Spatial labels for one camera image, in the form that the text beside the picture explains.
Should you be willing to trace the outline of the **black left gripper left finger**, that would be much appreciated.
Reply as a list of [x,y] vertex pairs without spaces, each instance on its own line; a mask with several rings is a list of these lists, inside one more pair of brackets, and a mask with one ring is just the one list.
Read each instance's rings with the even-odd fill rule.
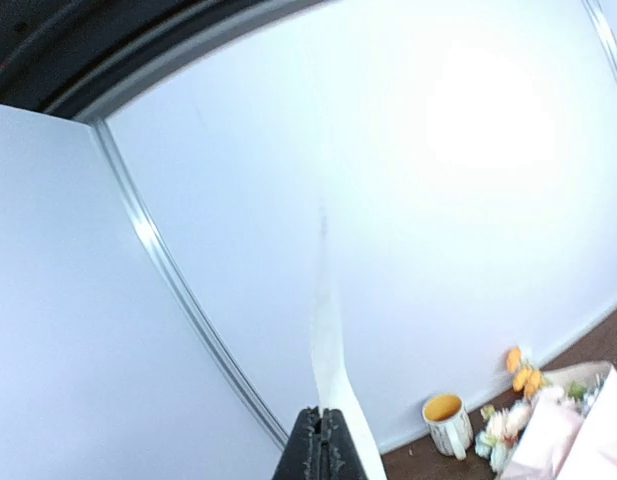
[[296,418],[288,442],[274,471],[273,480],[318,480],[321,478],[321,415],[305,408]]

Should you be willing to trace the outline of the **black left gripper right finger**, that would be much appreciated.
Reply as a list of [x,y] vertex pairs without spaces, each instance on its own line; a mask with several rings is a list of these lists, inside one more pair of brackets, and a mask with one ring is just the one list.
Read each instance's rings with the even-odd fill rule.
[[337,409],[326,409],[321,420],[321,478],[368,479],[344,415]]

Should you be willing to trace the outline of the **beige printed ribbon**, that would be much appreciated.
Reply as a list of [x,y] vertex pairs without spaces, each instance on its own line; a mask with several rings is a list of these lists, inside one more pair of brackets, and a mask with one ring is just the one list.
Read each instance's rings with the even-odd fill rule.
[[342,413],[366,477],[384,479],[386,473],[375,439],[346,369],[343,317],[330,264],[328,233],[327,210],[321,205],[315,301],[310,329],[311,360],[319,410],[338,410]]

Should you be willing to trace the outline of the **white patterned mug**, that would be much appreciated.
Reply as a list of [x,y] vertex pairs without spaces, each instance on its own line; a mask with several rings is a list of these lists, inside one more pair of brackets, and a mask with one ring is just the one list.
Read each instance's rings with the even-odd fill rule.
[[432,396],[422,408],[422,418],[440,454],[459,461],[467,458],[474,434],[464,402],[458,395]]

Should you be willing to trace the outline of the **pink fake rose bunch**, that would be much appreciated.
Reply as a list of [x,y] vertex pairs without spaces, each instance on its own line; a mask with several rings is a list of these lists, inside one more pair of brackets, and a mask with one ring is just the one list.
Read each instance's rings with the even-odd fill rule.
[[481,408],[484,428],[475,438],[475,453],[489,462],[495,474],[502,473],[512,457],[532,412],[532,404],[527,400],[518,400],[501,410],[493,405]]

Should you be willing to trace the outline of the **orange fake flower stem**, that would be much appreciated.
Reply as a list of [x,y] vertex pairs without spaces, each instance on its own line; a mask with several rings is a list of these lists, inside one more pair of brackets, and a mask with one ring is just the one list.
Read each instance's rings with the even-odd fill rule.
[[547,376],[529,360],[524,351],[514,346],[506,354],[506,370],[512,376],[512,389],[531,400],[543,388],[551,386]]

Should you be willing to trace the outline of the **pink wrapping paper sheet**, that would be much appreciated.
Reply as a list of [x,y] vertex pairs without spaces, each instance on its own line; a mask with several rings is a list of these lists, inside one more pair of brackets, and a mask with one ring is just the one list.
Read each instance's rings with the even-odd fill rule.
[[[605,377],[586,417],[564,404],[572,381]],[[617,369],[606,361],[548,371],[517,447],[499,479],[617,479]]]

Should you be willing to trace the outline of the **purple fake flower bunch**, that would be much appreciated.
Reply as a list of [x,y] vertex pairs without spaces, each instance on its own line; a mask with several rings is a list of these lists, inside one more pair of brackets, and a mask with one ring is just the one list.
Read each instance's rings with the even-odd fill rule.
[[586,417],[599,397],[604,382],[602,374],[595,374],[588,381],[572,381],[566,390],[564,404]]

